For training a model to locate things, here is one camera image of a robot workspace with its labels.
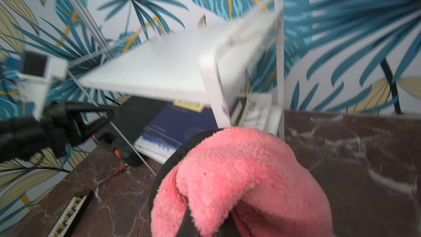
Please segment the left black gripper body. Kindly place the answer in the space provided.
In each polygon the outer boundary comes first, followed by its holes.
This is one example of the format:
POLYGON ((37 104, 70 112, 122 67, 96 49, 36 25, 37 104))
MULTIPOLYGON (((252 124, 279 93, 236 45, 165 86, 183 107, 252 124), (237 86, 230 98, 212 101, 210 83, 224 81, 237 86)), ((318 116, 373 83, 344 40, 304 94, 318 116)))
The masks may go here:
POLYGON ((2 120, 1 162, 28 161, 47 148, 57 158, 64 156, 68 145, 77 144, 77 137, 71 133, 74 124, 71 114, 76 109, 76 103, 51 103, 40 120, 33 116, 2 120))

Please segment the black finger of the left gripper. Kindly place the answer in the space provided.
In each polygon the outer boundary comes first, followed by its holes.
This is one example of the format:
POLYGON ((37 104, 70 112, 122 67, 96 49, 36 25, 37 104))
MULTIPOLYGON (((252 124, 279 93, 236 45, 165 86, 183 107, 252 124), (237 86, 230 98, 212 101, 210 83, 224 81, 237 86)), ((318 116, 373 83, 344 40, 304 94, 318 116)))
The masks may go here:
POLYGON ((116 116, 116 106, 66 102, 65 113, 69 143, 77 146, 91 138, 116 116))

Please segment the pink cloth with black trim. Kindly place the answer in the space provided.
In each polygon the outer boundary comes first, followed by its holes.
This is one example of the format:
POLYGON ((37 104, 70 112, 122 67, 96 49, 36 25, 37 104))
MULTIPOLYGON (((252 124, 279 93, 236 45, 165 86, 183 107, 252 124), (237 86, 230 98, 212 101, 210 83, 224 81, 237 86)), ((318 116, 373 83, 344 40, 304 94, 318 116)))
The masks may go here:
POLYGON ((325 192, 274 135, 225 128, 193 136, 150 195, 155 237, 330 237, 325 192))

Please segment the white two-tier bookshelf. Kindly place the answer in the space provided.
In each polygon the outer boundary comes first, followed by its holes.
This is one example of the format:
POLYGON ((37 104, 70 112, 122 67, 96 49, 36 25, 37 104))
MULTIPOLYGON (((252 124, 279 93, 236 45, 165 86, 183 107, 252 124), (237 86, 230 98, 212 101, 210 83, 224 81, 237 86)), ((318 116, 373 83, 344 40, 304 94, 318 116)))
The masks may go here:
POLYGON ((212 109, 219 128, 275 37, 277 100, 268 122, 280 137, 284 119, 284 0, 261 0, 243 17, 159 36, 85 74, 82 87, 212 109))

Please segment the black plastic tool case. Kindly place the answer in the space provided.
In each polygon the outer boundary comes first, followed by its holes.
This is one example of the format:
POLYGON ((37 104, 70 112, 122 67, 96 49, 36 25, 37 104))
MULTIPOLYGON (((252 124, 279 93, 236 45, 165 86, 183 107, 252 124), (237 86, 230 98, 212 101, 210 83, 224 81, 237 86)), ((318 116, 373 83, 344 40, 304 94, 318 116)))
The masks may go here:
POLYGON ((117 115, 112 121, 126 139, 123 139, 111 124, 96 132, 94 137, 100 145, 104 145, 125 163, 134 167, 140 166, 143 162, 130 146, 167 104, 165 101, 130 97, 117 107, 117 115))

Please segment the dark blue book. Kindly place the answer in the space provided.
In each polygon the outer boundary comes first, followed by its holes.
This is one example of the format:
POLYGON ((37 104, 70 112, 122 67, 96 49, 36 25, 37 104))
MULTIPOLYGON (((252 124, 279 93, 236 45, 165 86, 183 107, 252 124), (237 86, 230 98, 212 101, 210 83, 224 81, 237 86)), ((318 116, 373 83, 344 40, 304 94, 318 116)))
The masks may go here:
POLYGON ((210 108, 198 112, 168 104, 145 126, 134 147, 141 154, 163 164, 190 138, 217 128, 210 108))

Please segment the black card with yellow pattern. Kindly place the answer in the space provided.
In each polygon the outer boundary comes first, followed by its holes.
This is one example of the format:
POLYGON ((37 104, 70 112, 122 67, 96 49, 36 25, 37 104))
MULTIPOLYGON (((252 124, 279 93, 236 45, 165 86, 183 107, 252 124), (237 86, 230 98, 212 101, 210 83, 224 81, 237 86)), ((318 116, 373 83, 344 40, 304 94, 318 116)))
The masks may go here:
POLYGON ((76 193, 47 237, 71 237, 94 196, 92 190, 76 193))

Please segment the white green booklet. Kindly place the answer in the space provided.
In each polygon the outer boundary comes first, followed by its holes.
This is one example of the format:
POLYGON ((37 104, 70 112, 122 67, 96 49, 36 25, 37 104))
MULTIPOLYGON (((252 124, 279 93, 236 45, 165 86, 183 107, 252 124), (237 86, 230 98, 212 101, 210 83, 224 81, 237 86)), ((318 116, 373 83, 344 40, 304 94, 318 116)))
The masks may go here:
POLYGON ((231 125, 263 131, 272 105, 270 93, 250 93, 237 99, 231 113, 231 125))

